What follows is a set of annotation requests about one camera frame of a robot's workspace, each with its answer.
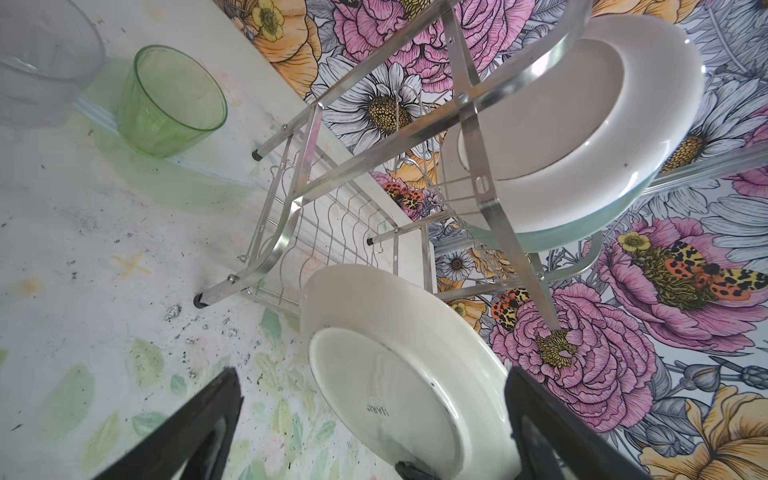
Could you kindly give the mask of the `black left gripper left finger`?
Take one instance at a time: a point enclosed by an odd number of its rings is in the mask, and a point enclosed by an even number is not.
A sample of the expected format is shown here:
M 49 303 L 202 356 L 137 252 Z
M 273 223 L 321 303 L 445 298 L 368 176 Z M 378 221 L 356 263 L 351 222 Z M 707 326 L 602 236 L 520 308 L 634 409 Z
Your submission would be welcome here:
M 99 479 L 220 479 L 243 397 L 237 371 L 226 367 Z

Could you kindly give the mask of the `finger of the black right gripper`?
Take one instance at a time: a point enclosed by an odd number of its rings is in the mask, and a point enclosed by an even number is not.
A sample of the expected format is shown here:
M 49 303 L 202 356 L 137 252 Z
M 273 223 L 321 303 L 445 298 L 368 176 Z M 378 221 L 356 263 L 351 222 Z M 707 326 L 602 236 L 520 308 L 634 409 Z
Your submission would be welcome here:
M 395 465 L 395 470 L 402 480 L 438 480 L 435 475 L 410 462 L 398 462 Z

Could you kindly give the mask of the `cream floral plate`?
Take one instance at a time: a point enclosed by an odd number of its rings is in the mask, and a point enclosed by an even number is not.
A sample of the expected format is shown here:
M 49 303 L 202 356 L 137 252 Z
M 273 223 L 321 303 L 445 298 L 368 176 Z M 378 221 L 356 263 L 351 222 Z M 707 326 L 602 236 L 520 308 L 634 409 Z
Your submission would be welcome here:
M 507 369 L 435 295 L 374 267 L 325 267 L 302 288 L 300 331 L 322 396 L 387 464 L 438 479 L 521 473 Z

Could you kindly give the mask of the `clear plastic tumbler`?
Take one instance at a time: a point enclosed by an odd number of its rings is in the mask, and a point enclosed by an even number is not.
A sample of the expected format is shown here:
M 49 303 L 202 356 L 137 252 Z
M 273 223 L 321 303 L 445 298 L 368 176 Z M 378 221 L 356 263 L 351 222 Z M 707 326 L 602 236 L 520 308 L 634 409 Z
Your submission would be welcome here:
M 1 124 L 58 123 L 92 83 L 105 46 L 72 1 L 1 3 Z

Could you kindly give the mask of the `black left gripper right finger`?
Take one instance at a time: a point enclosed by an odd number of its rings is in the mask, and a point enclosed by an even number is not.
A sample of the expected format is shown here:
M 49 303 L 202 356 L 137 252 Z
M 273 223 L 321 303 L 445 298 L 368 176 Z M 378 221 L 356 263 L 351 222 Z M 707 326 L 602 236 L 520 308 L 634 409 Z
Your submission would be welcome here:
M 520 479 L 647 479 L 522 368 L 504 388 Z

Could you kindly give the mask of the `green plastic tumbler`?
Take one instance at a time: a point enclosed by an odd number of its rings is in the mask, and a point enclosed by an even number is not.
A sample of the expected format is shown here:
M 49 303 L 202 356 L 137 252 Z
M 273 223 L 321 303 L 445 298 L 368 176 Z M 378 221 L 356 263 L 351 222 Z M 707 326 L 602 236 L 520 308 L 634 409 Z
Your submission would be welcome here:
M 202 64 L 173 47 L 148 45 L 132 61 L 116 124 L 129 146 L 164 159 L 216 132 L 228 113 L 222 88 Z

